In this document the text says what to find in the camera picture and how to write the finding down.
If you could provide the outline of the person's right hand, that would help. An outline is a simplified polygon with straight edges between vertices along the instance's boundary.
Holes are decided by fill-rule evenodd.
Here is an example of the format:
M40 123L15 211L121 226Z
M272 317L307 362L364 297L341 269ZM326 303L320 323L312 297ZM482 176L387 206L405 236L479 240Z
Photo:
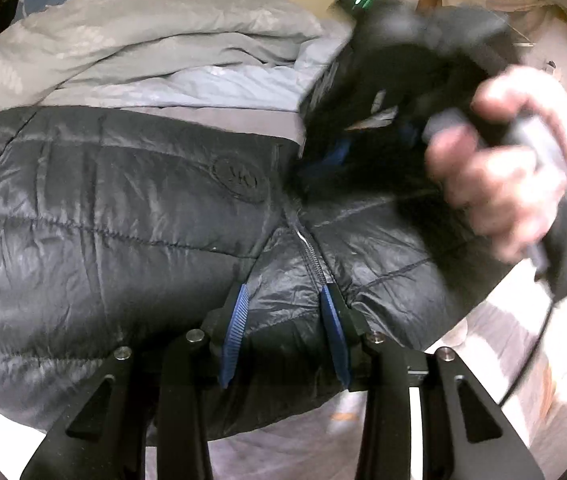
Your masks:
M487 119L531 110L545 120L567 160L567 92L541 70L511 66L481 84L472 102ZM497 259L517 263L548 232L567 192L567 174L538 167L527 146L480 148L477 133L457 126L436 133L425 152L432 180L448 203L465 209L474 232L493 244Z

